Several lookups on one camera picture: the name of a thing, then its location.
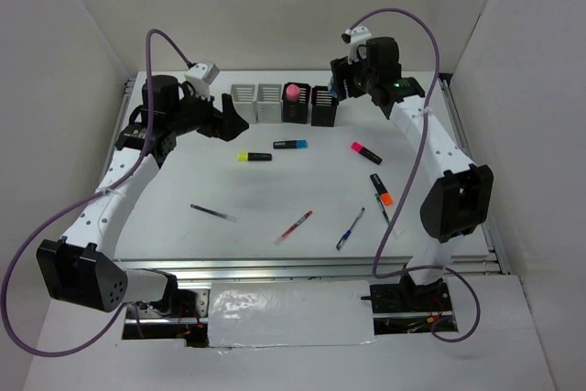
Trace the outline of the pink cap glue bottle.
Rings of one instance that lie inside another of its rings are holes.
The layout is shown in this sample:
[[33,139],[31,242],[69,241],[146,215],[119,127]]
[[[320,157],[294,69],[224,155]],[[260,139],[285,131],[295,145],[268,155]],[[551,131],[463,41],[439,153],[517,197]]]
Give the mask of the pink cap glue bottle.
[[296,103],[301,96],[301,89],[295,83],[290,83],[285,89],[285,99],[288,102]]

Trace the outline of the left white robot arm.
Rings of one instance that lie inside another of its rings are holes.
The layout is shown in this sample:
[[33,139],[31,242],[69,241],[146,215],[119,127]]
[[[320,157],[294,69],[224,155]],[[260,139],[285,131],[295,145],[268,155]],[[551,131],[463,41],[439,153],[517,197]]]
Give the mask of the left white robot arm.
[[111,312],[123,303],[147,303],[168,317],[180,306],[176,277],[154,269],[124,269],[114,261],[121,232],[147,185],[177,145],[195,131],[232,141],[249,124],[230,94],[220,108],[198,93],[194,81],[156,75],[142,88],[143,103],[114,144],[109,168],[76,221],[58,240],[45,239],[36,252],[49,295],[89,309]]

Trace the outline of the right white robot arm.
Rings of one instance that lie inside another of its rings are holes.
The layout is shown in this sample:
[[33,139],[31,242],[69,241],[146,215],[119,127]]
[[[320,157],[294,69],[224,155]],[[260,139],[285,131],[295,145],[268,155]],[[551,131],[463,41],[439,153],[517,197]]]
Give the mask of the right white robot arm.
[[416,165],[429,177],[431,188],[419,209],[428,243],[407,263],[399,281],[403,306],[421,310],[440,288],[456,248],[485,222],[494,174],[461,151],[429,110],[428,94],[418,81],[403,76],[393,38],[375,38],[366,27],[358,27],[342,39],[349,53],[331,62],[337,97],[370,96],[415,148]]

